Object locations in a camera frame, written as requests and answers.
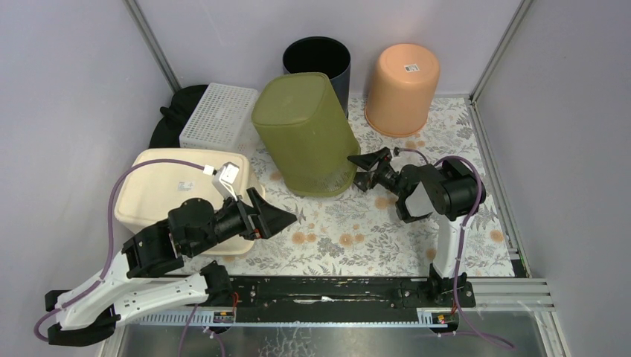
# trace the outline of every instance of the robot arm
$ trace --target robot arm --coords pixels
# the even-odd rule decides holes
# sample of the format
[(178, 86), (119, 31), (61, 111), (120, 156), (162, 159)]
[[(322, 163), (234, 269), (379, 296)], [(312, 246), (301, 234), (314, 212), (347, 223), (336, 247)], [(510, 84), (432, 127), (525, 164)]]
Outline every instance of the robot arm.
[[(438, 213), (438, 249), (429, 272), (429, 279), (435, 288), (429, 292), (429, 296), (438, 298), (451, 292), (459, 232), (465, 216), (475, 204), (478, 192), (473, 173), (459, 160), (449, 158), (440, 167), (408, 164), (396, 172), (391, 166), (392, 153), (387, 147), (369, 154), (349, 156), (348, 160), (365, 171), (358, 172), (354, 179), (354, 184), (360, 190), (370, 190), (381, 184), (397, 195), (397, 215), (404, 222), (426, 219), (434, 212)], [(485, 198), (483, 185), (480, 203)], [(467, 274), (463, 273), (457, 278), (458, 286), (463, 286)]]
[[(182, 256), (195, 257), (235, 235), (268, 239), (296, 221), (295, 215), (270, 205), (254, 188), (247, 190), (252, 206), (236, 196), (231, 184), (238, 170), (227, 163), (215, 174), (214, 186), (224, 196), (219, 210), (204, 199), (189, 199), (127, 240), (102, 280), (99, 271), (76, 289), (46, 294), (46, 310), (59, 310), (57, 323), (48, 328), (48, 343), (86, 346), (108, 338), (116, 327), (163, 309), (191, 303), (229, 305), (233, 289), (225, 267), (217, 262), (183, 279), (160, 277), (184, 266)], [(94, 290), (67, 306), (95, 283)]]

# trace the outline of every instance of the olive green wastebasket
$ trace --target olive green wastebasket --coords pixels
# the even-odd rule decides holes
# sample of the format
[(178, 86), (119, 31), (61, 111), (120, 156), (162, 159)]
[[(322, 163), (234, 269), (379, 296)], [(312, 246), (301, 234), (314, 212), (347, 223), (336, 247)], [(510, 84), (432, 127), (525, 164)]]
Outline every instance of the olive green wastebasket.
[(359, 154), (359, 143), (326, 74), (272, 80), (254, 105), (252, 123), (293, 193), (330, 197), (353, 183), (356, 166), (346, 157)]

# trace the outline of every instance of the white plastic basket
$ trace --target white plastic basket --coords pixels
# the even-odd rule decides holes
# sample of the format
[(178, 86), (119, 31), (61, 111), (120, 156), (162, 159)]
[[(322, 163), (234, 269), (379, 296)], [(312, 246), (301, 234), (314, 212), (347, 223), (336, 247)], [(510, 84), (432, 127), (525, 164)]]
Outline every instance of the white plastic basket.
[(211, 83), (179, 135), (180, 147), (236, 152), (251, 158), (260, 138), (252, 125), (256, 89)]

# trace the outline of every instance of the barcode sticker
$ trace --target barcode sticker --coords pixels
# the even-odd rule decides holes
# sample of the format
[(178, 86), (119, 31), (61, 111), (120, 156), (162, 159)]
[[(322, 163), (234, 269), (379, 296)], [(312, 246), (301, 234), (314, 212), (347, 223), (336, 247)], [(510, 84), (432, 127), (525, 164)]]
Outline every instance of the barcode sticker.
[(194, 182), (190, 181), (180, 181), (178, 183), (178, 191), (190, 191), (195, 186)]
[(413, 65), (404, 65), (403, 67), (406, 68), (406, 72), (416, 72), (416, 71), (420, 71), (420, 69), (418, 69), (418, 66), (415, 64)]

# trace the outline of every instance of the floral tablecloth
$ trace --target floral tablecloth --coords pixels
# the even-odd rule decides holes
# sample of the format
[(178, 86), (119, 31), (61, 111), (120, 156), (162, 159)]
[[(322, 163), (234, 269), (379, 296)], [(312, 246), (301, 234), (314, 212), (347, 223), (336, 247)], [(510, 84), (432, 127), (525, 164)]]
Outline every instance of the floral tablecloth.
[[(484, 180), (484, 165), (473, 134), (464, 99), (434, 99), (425, 127), (410, 138), (388, 138), (370, 128), (364, 118), (364, 100), (351, 99), (349, 121), (362, 152), (382, 147), (423, 151), (431, 162), (445, 155), (468, 158)], [(426, 276), (436, 255), (435, 219), (405, 224), (396, 215), (396, 197), (382, 187), (363, 193), (352, 187), (329, 199), (302, 198), (290, 193), (272, 158), (261, 144), (252, 168), (266, 188), (266, 200), (293, 212), (298, 221), (276, 237), (257, 241), (252, 250), (236, 257), (198, 256), (181, 273), (193, 273), (218, 260), (229, 274)], [(393, 161), (395, 170), (418, 164), (414, 153)], [(469, 275), (510, 277), (507, 246), (493, 196), (487, 194), (470, 225), (464, 253)]]

